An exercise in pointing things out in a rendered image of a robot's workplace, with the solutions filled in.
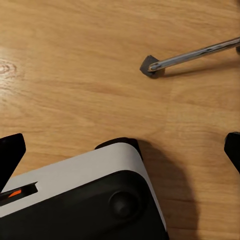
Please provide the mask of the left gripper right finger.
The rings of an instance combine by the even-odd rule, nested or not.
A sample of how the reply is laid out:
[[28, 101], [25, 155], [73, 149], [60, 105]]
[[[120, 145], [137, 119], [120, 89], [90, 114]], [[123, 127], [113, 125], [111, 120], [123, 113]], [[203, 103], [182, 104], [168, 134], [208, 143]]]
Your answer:
[[227, 135], [224, 151], [240, 172], [240, 133], [230, 132]]

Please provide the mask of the swivel chair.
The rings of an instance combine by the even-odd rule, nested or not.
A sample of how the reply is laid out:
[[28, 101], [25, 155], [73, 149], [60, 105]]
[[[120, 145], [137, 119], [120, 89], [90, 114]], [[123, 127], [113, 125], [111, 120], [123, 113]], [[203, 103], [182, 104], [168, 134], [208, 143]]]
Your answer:
[[191, 60], [202, 58], [232, 48], [236, 48], [236, 50], [240, 52], [240, 37], [236, 37], [214, 45], [210, 45], [184, 54], [173, 56], [171, 58], [167, 58], [164, 60], [158, 60], [152, 55], [148, 55], [144, 62], [142, 63], [140, 70], [146, 76], [153, 77], [158, 70], [182, 64]]

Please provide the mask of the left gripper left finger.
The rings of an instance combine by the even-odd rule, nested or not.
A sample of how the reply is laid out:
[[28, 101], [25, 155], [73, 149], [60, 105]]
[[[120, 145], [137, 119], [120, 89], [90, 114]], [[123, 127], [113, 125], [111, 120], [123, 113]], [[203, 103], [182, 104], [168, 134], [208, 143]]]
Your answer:
[[0, 138], [0, 194], [26, 152], [21, 133]]

